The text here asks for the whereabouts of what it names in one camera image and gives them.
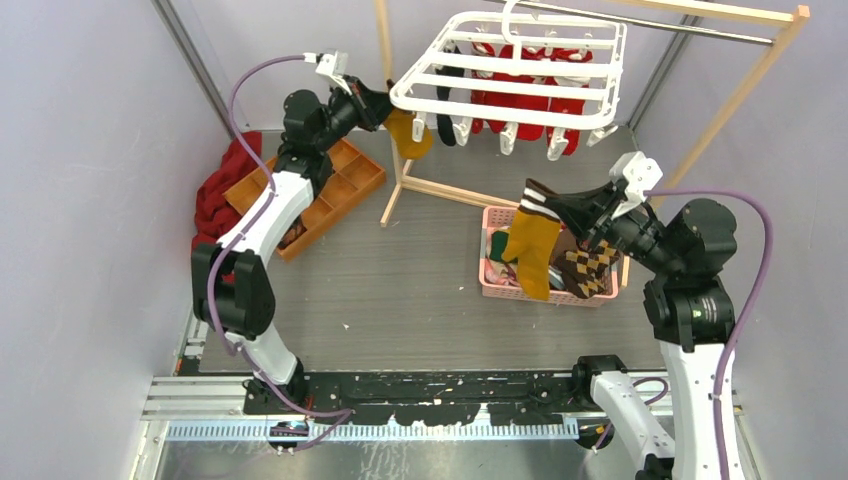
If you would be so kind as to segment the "brown yellow argyle sock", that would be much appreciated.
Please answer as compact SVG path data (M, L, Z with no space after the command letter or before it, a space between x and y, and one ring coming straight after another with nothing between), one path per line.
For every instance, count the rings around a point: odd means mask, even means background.
M602 241L596 248L565 250L552 266L559 271L564 290L581 299L606 294L606 281L621 251Z

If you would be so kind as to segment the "black sock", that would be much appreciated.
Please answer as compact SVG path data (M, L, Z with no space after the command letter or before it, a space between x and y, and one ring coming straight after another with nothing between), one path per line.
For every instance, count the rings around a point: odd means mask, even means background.
M460 48L455 44L451 43L444 49L445 53L451 54L460 54ZM455 78L463 78L465 76L465 70L461 67L455 66L440 66L434 68L434 73L438 76L446 76L446 77L455 77ZM437 86L436 87L436 96L440 101L448 101L450 99L452 88L449 86ZM457 145L456 136L453 130L453 122L449 115L446 114L437 114L437 133L439 135L440 140L445 146L454 147Z

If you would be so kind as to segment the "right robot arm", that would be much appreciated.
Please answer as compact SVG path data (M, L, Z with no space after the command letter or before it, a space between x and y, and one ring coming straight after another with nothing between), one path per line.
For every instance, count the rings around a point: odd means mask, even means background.
M732 366L748 314L735 310L720 277L737 250L737 220L722 196L717 190L690 190L675 217L662 222L645 201L617 214L622 182L541 194L543 211L578 239L606 241L653 275L643 289L643 307L666 366L673 430L665 430L637 398L633 379L616 357L581 357L574 369L583 375L570 385L577 406L601 408L607 415L638 479L744 477Z

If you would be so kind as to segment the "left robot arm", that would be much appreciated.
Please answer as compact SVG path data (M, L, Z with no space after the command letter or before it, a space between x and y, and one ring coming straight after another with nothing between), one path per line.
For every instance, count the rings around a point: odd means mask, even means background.
M351 130L373 131L394 107L386 91L346 76L327 101L306 89L283 102L282 143L271 180L245 216L212 244L191 255L195 318L239 346L272 384L268 400L280 412L298 412L307 398L298 380L302 363L273 325L276 309L267 274L269 260L301 214L319 196L333 172L330 149Z

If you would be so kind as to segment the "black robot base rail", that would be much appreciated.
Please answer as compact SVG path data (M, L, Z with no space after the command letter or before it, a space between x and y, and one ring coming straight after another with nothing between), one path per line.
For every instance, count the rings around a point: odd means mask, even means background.
M468 425L485 412L494 426L553 425L566 413L599 412L588 387L558 371L309 372L292 401L333 424Z

